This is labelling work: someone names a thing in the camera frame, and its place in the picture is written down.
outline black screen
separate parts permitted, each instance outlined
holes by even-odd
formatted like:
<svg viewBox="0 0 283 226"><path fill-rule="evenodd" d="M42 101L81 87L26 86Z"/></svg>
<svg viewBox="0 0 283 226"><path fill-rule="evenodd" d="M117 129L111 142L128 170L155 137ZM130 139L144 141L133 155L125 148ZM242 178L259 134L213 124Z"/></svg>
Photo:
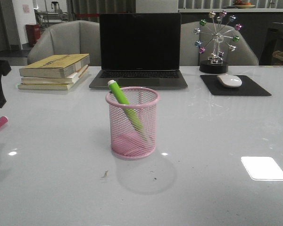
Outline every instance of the black screen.
<svg viewBox="0 0 283 226"><path fill-rule="evenodd" d="M109 70L179 69L179 13L102 14L102 68Z"/></svg>

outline floor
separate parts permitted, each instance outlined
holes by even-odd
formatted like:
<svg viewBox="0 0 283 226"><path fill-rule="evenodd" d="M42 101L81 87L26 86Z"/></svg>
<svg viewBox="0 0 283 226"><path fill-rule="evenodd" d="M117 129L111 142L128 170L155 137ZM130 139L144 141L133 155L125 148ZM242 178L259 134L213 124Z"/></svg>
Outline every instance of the floor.
<svg viewBox="0 0 283 226"><path fill-rule="evenodd" d="M10 66L25 66L29 52L30 49L4 50L0 52L0 60L7 60Z"/></svg>

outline mouse pad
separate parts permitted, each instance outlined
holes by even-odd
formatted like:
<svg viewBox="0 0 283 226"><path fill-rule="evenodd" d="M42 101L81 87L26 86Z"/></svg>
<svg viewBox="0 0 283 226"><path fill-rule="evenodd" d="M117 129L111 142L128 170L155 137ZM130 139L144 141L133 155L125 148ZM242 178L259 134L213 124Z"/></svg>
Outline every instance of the mouse pad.
<svg viewBox="0 0 283 226"><path fill-rule="evenodd" d="M217 75L201 75L200 77L213 95L220 96L271 96L269 92L255 83L246 75L237 75L242 85L236 88L227 88L221 85Z"/></svg>

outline laptop keyboard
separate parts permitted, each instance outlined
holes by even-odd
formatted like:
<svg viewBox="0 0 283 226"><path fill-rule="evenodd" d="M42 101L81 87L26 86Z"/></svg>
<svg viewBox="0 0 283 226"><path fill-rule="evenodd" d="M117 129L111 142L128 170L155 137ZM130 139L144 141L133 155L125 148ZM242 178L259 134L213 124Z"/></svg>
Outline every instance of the laptop keyboard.
<svg viewBox="0 0 283 226"><path fill-rule="evenodd" d="M176 71L103 71L101 78L179 78Z"/></svg>

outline white desk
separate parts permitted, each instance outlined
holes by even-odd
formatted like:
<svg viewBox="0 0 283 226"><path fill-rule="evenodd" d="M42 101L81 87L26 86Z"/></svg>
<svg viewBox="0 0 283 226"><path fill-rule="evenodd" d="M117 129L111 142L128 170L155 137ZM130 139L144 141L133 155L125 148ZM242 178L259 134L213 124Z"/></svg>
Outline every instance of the white desk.
<svg viewBox="0 0 283 226"><path fill-rule="evenodd" d="M213 96L183 67L189 88L159 91L157 148L135 161L111 153L100 68L69 91L18 90L18 69L2 79L0 226L283 226L283 181L241 162L283 170L283 67L230 67L271 97Z"/></svg>

